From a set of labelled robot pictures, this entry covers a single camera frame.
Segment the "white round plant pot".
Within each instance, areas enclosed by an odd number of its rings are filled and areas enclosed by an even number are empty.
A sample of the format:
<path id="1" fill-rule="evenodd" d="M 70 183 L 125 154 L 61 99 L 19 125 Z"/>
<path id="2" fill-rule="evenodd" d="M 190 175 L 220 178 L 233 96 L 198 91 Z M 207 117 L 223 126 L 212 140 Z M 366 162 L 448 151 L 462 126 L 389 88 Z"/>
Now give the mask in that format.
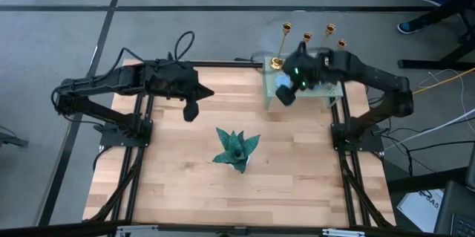
<path id="1" fill-rule="evenodd" d="M 242 159 L 237 159 L 234 162 L 228 163 L 228 165 L 235 171 L 243 174 L 246 171 L 247 166 L 249 165 L 250 157 L 245 157 Z"/>

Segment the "white printed box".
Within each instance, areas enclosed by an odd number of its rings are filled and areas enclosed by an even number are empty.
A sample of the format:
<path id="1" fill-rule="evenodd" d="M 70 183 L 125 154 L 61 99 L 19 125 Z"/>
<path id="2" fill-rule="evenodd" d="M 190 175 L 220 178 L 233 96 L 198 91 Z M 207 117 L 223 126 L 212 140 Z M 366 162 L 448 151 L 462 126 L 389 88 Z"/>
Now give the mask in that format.
<path id="1" fill-rule="evenodd" d="M 433 233 L 443 196 L 441 189 L 411 192 L 398 203 L 397 210 L 421 231 Z"/>

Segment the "person's leg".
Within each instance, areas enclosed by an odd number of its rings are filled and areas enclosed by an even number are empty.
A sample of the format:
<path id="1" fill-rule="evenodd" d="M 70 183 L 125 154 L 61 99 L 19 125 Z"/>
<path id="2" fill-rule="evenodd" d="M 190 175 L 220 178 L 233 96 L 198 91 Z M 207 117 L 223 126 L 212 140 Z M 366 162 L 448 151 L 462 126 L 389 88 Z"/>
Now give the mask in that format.
<path id="1" fill-rule="evenodd" d="M 469 8 L 475 4 L 475 0 L 448 0 L 446 3 L 437 7 L 435 10 L 430 11 L 422 16 L 422 20 L 426 25 L 436 24 L 443 19 L 459 13 L 464 9 Z"/>

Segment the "silver metal bracket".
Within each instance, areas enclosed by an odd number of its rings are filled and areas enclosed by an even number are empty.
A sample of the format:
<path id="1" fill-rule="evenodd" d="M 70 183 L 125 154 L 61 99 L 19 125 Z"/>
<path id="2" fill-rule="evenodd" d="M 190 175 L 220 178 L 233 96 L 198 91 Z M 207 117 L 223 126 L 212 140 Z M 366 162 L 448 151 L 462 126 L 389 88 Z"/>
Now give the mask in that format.
<path id="1" fill-rule="evenodd" d="M 366 237 L 365 232 L 327 228 L 322 230 L 324 237 Z"/>
<path id="2" fill-rule="evenodd" d="M 131 237 L 133 233 L 151 233 L 158 231 L 157 225 L 128 225 L 117 228 L 114 237 Z"/>

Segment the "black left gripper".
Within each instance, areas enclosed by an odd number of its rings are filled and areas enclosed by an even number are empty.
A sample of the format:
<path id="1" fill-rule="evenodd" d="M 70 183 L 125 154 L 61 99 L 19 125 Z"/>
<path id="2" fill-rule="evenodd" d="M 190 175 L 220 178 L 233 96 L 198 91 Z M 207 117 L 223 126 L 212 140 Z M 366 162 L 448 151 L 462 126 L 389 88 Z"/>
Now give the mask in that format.
<path id="1" fill-rule="evenodd" d="M 197 72 L 191 66 L 183 66 L 178 63 L 170 64 L 165 68 L 166 96 L 185 100 L 183 118 L 186 122 L 192 122 L 199 113 L 197 101 L 214 95 L 213 90 L 198 84 Z"/>

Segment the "black crossbar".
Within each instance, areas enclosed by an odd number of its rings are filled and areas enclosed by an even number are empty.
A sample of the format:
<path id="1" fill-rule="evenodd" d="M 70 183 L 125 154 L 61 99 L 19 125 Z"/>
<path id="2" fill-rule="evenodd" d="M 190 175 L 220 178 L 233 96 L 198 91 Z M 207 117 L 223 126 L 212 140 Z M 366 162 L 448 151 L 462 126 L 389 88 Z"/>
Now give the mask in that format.
<path id="1" fill-rule="evenodd" d="M 78 224 L 58 224 L 40 227 L 22 227 L 0 230 L 0 237 L 98 237 L 116 233 L 127 221 L 88 221 Z M 188 224 L 134 224 L 157 225 L 155 232 L 230 233 L 235 236 L 251 234 L 301 234 L 322 236 L 322 230 L 331 227 L 258 227 L 258 226 L 215 226 Z M 435 233 L 412 232 L 397 227 L 353 226 L 333 228 L 365 232 L 366 237 L 450 237 Z"/>

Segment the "black laptop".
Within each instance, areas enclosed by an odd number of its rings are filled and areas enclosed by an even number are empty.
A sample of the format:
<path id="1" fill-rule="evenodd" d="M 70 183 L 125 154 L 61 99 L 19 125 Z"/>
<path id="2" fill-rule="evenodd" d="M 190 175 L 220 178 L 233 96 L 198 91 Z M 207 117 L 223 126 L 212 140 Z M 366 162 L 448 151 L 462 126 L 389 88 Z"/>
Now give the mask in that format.
<path id="1" fill-rule="evenodd" d="M 434 229 L 450 237 L 475 237 L 475 192 L 449 181 L 445 187 Z"/>

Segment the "light blue patterned candle tin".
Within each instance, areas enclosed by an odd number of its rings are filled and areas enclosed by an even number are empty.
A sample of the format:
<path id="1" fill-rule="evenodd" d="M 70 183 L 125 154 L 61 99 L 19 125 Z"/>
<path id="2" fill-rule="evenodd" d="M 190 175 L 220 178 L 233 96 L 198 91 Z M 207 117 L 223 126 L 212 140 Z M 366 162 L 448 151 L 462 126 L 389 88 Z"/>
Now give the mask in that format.
<path id="1" fill-rule="evenodd" d="M 284 86 L 286 88 L 291 88 L 292 81 L 288 75 L 279 73 L 275 77 L 275 87 L 280 88 L 281 86 Z"/>

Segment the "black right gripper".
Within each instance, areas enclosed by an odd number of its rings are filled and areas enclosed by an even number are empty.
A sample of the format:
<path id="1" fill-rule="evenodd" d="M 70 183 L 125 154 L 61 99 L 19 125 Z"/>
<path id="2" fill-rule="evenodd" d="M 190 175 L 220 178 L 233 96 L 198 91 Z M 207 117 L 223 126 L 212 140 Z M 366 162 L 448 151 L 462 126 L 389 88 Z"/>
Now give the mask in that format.
<path id="1" fill-rule="evenodd" d="M 324 72 L 322 58 L 310 56 L 306 42 L 300 42 L 283 63 L 281 71 L 290 79 L 290 85 L 279 85 L 276 90 L 277 98 L 284 105 L 292 105 L 297 91 L 314 88 L 321 83 L 331 82 L 330 75 Z"/>

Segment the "tall gold candle holder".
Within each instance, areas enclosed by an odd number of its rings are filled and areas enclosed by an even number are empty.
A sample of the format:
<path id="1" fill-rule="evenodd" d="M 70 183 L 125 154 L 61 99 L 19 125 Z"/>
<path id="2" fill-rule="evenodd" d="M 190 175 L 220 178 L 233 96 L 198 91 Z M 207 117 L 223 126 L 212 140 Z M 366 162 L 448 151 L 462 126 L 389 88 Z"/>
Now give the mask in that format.
<path id="1" fill-rule="evenodd" d="M 282 37 L 282 40 L 281 40 L 281 43 L 280 43 L 280 46 L 279 46 L 277 56 L 272 58 L 271 62 L 270 62 L 271 69 L 273 69 L 273 70 L 280 70 L 282 68 L 283 60 L 281 58 L 281 53 L 282 53 L 283 46 L 284 46 L 284 43 L 285 43 L 285 40 L 286 40 L 286 36 L 291 31 L 291 29 L 292 29 L 292 24 L 291 23 L 286 22 L 286 23 L 283 24 L 283 37 Z"/>
<path id="2" fill-rule="evenodd" d="M 330 36 L 333 35 L 333 33 L 335 32 L 335 25 L 334 24 L 328 24 L 325 28 L 325 34 L 321 40 L 321 47 L 326 47 L 326 43 L 328 42 L 328 39 L 330 38 Z"/>

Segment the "grey stand foot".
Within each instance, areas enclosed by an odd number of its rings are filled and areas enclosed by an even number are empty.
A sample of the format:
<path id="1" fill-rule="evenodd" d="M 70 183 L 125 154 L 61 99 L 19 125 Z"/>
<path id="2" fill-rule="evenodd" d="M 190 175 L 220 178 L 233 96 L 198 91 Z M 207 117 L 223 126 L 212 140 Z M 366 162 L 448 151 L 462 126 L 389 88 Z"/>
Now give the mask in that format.
<path id="1" fill-rule="evenodd" d="M 5 144 L 11 144 L 19 148 L 27 148 L 28 141 L 18 138 L 16 133 L 7 129 L 6 127 L 0 126 L 0 148 Z"/>

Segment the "black aluminium table frame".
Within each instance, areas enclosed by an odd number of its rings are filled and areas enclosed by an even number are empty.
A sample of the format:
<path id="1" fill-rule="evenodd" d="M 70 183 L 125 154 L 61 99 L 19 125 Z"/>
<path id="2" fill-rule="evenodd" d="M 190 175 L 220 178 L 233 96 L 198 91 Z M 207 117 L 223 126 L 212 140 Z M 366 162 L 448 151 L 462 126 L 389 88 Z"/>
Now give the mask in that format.
<path id="1" fill-rule="evenodd" d="M 349 218 L 332 112 L 319 98 L 286 108 L 263 103 L 254 68 L 208 62 L 199 68 L 214 95 L 191 123 L 178 100 L 156 98 L 132 220 L 152 224 L 346 227 Z M 217 130 L 258 136 L 246 171 L 214 162 Z"/>

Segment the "green artificial snake plant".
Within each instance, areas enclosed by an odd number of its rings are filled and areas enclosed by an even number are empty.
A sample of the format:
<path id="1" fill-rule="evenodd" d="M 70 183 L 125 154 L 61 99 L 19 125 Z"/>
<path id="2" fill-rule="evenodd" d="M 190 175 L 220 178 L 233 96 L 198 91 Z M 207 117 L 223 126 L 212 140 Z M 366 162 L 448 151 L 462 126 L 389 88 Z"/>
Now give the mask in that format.
<path id="1" fill-rule="evenodd" d="M 216 155 L 212 162 L 228 164 L 234 170 L 243 174 L 246 171 L 251 154 L 259 144 L 261 136 L 258 134 L 245 139 L 244 131 L 238 134 L 232 131 L 229 134 L 222 129 L 216 128 L 216 132 L 223 147 L 223 152 Z"/>

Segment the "green perforated metal shelf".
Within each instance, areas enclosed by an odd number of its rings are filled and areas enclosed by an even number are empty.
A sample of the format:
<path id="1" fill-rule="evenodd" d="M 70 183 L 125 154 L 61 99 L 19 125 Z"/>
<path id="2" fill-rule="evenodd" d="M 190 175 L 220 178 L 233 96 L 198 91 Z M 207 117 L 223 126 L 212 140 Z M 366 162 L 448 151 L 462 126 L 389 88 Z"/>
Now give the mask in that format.
<path id="1" fill-rule="evenodd" d="M 275 94 L 277 90 L 275 87 L 275 77 L 282 72 L 271 69 L 270 62 L 272 58 L 274 58 L 274 56 L 271 55 L 267 55 L 263 58 L 263 102 L 267 111 L 280 112 L 285 111 L 286 106 L 284 106 Z M 311 108 L 331 108 L 344 94 L 341 83 L 338 82 L 336 85 L 322 83 L 310 90 L 297 91 L 295 96 L 296 99 L 289 108 L 292 111 L 308 111 Z"/>

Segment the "black desk leg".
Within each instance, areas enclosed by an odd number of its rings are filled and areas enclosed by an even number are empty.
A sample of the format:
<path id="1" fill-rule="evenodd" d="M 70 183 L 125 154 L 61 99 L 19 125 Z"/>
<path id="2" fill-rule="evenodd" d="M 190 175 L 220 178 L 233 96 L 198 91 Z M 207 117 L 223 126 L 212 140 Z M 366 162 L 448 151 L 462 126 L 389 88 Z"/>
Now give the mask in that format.
<path id="1" fill-rule="evenodd" d="M 445 70 L 468 71 L 475 68 L 475 62 L 460 62 L 460 60 L 475 51 L 475 25 L 471 26 L 464 12 L 460 13 L 463 25 L 467 32 L 459 37 L 459 47 L 436 61 L 400 59 L 397 65 L 401 69 L 416 70 Z"/>
<path id="2" fill-rule="evenodd" d="M 475 188 L 475 168 L 462 167 L 388 181 L 387 187 L 390 192 L 416 192 L 444 188 L 448 181 L 456 181 L 463 186 Z"/>

